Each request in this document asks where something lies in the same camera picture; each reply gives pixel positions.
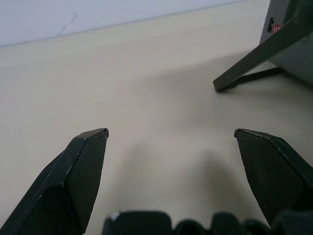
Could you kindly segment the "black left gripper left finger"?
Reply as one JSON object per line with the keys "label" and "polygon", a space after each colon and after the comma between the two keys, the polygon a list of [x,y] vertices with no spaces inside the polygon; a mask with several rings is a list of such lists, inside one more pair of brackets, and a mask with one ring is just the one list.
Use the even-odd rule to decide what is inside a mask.
{"label": "black left gripper left finger", "polygon": [[0,235],[83,235],[98,194],[107,128],[83,132],[39,174]]}

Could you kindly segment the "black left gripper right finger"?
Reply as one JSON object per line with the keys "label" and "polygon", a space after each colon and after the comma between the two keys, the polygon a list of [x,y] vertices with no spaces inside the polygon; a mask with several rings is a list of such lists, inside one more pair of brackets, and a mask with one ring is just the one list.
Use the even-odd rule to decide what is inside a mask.
{"label": "black left gripper right finger", "polygon": [[313,211],[313,167],[284,139],[236,129],[249,186],[269,225],[283,211]]}

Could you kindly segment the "black board stand leg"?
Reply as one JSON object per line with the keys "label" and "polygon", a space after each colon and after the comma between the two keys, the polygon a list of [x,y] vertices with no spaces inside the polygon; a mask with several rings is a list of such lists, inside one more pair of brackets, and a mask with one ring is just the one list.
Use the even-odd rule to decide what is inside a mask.
{"label": "black board stand leg", "polygon": [[246,82],[282,74],[284,70],[279,67],[251,74],[247,74],[247,72],[295,44],[306,33],[307,31],[300,25],[296,25],[295,21],[289,21],[244,58],[216,78],[213,81],[215,91],[220,93]]}

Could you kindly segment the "grey board back panel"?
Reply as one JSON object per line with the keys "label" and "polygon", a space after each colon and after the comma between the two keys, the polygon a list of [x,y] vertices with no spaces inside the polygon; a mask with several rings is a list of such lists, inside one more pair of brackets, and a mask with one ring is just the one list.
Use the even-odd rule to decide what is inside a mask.
{"label": "grey board back panel", "polygon": [[[270,0],[260,43],[269,38],[274,24],[283,25],[292,16],[298,0]],[[269,61],[304,82],[313,85],[313,32]]]}

